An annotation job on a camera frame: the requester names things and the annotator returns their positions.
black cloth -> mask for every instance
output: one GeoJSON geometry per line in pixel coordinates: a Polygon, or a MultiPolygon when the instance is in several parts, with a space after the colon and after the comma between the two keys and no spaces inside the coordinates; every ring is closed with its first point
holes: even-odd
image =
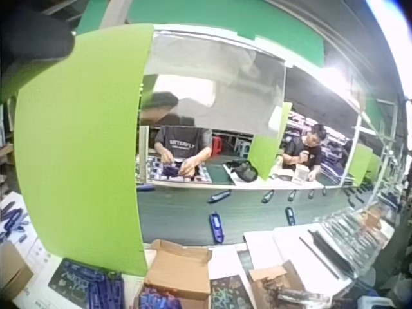
{"type": "MultiPolygon", "coordinates": [[[[312,169],[314,165],[320,165],[322,162],[322,149],[321,146],[316,146],[316,147],[308,147],[303,144],[302,137],[294,137],[289,141],[289,143],[285,147],[285,151],[283,152],[286,155],[290,156],[299,156],[302,151],[308,151],[308,161],[303,163],[303,165],[306,165],[309,167],[309,169],[312,169]]],[[[296,165],[288,165],[288,164],[283,164],[282,166],[283,169],[293,169],[295,170],[296,165]]]]}
{"type": "Polygon", "coordinates": [[[156,135],[159,142],[175,158],[187,159],[202,149],[212,147],[212,130],[198,127],[162,126],[156,135]]]}

green conveyor belt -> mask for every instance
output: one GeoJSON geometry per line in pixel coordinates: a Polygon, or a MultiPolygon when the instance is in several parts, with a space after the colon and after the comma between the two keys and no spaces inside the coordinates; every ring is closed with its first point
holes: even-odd
{"type": "MultiPolygon", "coordinates": [[[[209,205],[207,200],[216,189],[183,189],[156,186],[153,192],[138,193],[138,208],[143,241],[151,243],[161,238],[182,245],[213,245],[209,214],[217,211],[221,217],[224,244],[243,242],[243,233],[251,230],[271,230],[288,223],[285,207],[295,211],[297,224],[311,223],[316,217],[348,207],[341,189],[329,189],[327,196],[316,190],[312,200],[308,190],[298,191],[290,203],[290,191],[279,190],[268,204],[261,199],[267,191],[233,190],[232,194],[209,205]]],[[[360,194],[367,202],[371,191],[360,194]]],[[[361,203],[353,196],[356,206],[361,203]]]]}

man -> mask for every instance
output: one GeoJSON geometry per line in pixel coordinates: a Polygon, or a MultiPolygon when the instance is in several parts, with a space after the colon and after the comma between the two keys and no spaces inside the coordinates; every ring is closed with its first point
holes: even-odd
{"type": "Polygon", "coordinates": [[[154,148],[162,156],[163,163],[172,163],[175,157],[186,159],[179,175],[192,177],[196,166],[212,154],[212,130],[162,126],[154,140],[154,148]]]}
{"type": "Polygon", "coordinates": [[[283,168],[295,170],[296,164],[303,164],[311,170],[308,180],[315,180],[321,170],[322,149],[319,144],[326,138],[326,130],[322,124],[315,124],[310,133],[291,139],[286,145],[283,157],[283,168]]]}

